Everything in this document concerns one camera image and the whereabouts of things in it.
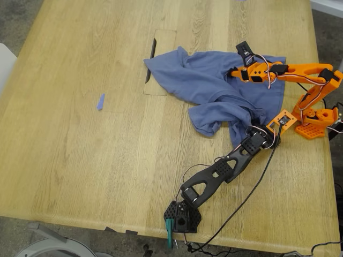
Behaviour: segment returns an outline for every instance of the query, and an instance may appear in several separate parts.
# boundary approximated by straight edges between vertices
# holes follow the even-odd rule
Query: black cable
[[[206,167],[210,167],[210,166],[211,166],[211,165],[206,165],[206,164],[201,164],[201,163],[199,163],[199,164],[193,165],[192,167],[189,167],[188,170],[186,170],[186,171],[184,172],[183,176],[182,176],[182,182],[184,182],[184,175],[186,175],[186,173],[187,173],[191,168],[193,168],[193,167],[195,167],[195,166],[199,166],[199,165],[206,166]]]
[[[230,249],[228,251],[222,251],[222,252],[219,252],[217,254],[213,254],[213,253],[210,253],[210,252],[207,252],[207,251],[204,251],[204,250],[199,250],[199,252],[204,253],[206,255],[210,255],[211,257],[219,256],[222,253],[226,253],[226,255],[225,255],[225,257],[226,257],[229,253],[231,253],[231,247],[230,247]]]
[[[343,104],[341,102],[337,102],[335,106],[338,108],[338,105],[343,107]]]
[[[230,253],[238,253],[238,252],[251,252],[251,250],[237,250],[237,251],[230,252]]]
[[[217,159],[224,158],[224,157],[226,157],[226,156],[218,156],[218,157],[214,158],[214,162],[217,162]]]
[[[338,183],[334,183],[334,185],[338,186],[341,189],[341,194],[343,195],[343,188],[342,188],[342,186],[340,184],[338,184]]]
[[[316,248],[316,247],[318,247],[318,246],[322,246],[322,245],[330,245],[330,244],[341,244],[341,243],[343,243],[343,237],[342,237],[342,240],[341,240],[341,241],[339,241],[339,242],[326,242],[326,243],[322,243],[322,244],[317,244],[317,245],[314,245],[314,246],[312,247],[312,249],[311,249],[311,255],[310,255],[310,256],[312,256],[312,255],[313,255],[313,252],[314,252],[315,248]]]
[[[281,129],[282,129],[282,124],[280,124],[279,126],[279,132],[278,132],[278,135],[277,135],[277,138],[275,140],[275,145],[277,146],[278,145],[278,141],[280,139],[280,134],[281,134]],[[253,192],[255,191],[255,189],[257,188],[257,186],[259,185],[259,183],[261,183],[263,177],[264,177],[264,174],[266,173],[267,171],[267,168],[269,166],[269,163],[275,153],[275,150],[276,150],[276,147],[274,147],[269,159],[268,159],[268,162],[266,164],[266,167],[264,168],[263,172],[262,172],[262,175],[261,177],[259,178],[258,182],[256,183],[256,185],[253,187],[253,189],[250,191],[250,193],[248,194],[248,196],[244,199],[244,201],[235,209],[235,211],[226,219],[226,221],[223,223],[223,225],[218,229],[218,231],[206,242],[204,243],[201,247],[197,248],[197,249],[191,249],[191,253],[194,253],[194,252],[197,252],[199,250],[202,250],[206,245],[209,244],[209,242],[211,242],[213,240],[213,238],[215,238],[219,232],[225,227],[225,225],[229,222],[229,220],[231,220],[231,218],[241,209],[241,207],[245,204],[245,202],[250,198],[250,196],[253,194]]]
[[[307,89],[304,88],[304,86],[303,86],[302,84],[300,84],[299,82],[297,82],[297,84],[298,84],[302,89],[304,89],[304,90],[307,92]]]
[[[179,189],[179,190],[177,191],[177,195],[176,195],[176,197],[175,197],[175,202],[177,202],[177,197],[178,197],[178,194],[180,194],[180,191],[181,191],[181,189]]]
[[[297,84],[298,84],[299,86],[301,86],[301,88],[304,89],[304,90],[307,92],[307,89],[306,89],[302,84],[300,84],[299,82],[297,82]],[[325,107],[325,109],[326,109],[326,102],[325,102],[325,99],[323,98],[322,100],[323,100],[323,103],[324,103],[324,107]]]
[[[258,54],[255,54],[253,57],[257,57],[257,58],[259,58],[259,59],[261,59],[261,60],[263,60],[263,58],[261,57],[261,55],[258,55]]]

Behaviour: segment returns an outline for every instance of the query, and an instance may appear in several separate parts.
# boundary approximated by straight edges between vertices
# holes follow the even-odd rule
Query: white chair
[[[0,95],[16,60],[16,56],[4,44],[0,44]]]
[[[311,0],[314,10],[343,18],[343,0]]]

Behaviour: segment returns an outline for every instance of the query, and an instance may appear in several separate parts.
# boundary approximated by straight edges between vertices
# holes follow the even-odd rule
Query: gray floor
[[[19,54],[41,3],[42,0],[0,0],[0,43],[4,43],[15,55]],[[343,20],[317,11],[314,11],[313,14],[319,60],[337,68],[343,58]],[[343,87],[326,98],[327,106],[332,107],[337,101],[343,102],[342,96]],[[343,167],[343,160],[340,157],[342,142],[343,137],[340,136],[330,142],[334,177],[336,182],[341,185],[343,185],[343,175],[340,174]],[[0,217],[0,257],[14,256],[23,247],[39,239],[39,236],[26,229],[26,224],[27,221]],[[154,252],[153,256],[204,256],[201,253],[190,255],[182,242],[179,242],[180,250],[171,251],[166,248],[165,239],[54,224],[46,224],[46,226],[63,236],[85,243],[94,251],[106,252],[113,256],[143,256],[145,244],[150,245],[150,249]],[[209,246],[206,250],[218,253],[228,249]],[[235,253],[232,256],[268,257],[278,255],[251,251]]]

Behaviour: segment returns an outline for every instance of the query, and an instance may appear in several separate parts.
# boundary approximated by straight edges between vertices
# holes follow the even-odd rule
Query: small blue object
[[[103,106],[103,101],[105,100],[105,94],[102,94],[100,96],[98,105],[96,106],[96,108],[98,109],[98,111],[102,110],[102,106]]]

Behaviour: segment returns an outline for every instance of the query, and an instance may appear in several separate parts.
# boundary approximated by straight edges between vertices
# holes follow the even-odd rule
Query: table surface
[[[287,63],[318,62],[309,1],[46,0],[0,98],[0,215],[167,236],[162,216],[183,172],[232,146],[227,124],[204,137],[190,123],[190,103],[152,77],[145,84],[154,36],[157,52],[235,51],[247,40]],[[286,83],[283,108],[291,111],[302,93]],[[262,151],[199,208],[199,232],[189,240],[217,231],[269,155]],[[329,142],[291,130],[212,243],[309,254],[338,239]],[[339,246],[316,251],[332,256]]]

